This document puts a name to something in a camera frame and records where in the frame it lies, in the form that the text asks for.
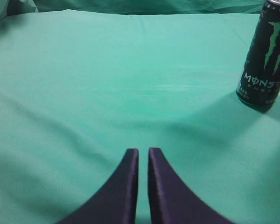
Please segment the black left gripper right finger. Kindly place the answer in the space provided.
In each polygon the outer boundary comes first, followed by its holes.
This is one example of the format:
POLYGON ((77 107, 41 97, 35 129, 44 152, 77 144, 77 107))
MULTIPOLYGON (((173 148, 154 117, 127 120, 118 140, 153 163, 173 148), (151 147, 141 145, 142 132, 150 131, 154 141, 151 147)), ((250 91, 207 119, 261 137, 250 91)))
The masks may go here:
POLYGON ((231 224, 178 176, 162 150, 148 151, 148 199, 153 224, 231 224))

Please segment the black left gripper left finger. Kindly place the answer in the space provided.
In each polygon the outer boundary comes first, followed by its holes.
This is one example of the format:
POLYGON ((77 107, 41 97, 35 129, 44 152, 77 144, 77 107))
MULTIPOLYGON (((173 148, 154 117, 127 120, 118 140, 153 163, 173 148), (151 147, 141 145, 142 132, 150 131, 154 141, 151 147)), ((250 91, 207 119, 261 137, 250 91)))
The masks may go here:
POLYGON ((126 150, 102 187, 59 224, 134 224, 138 199, 139 151, 126 150))

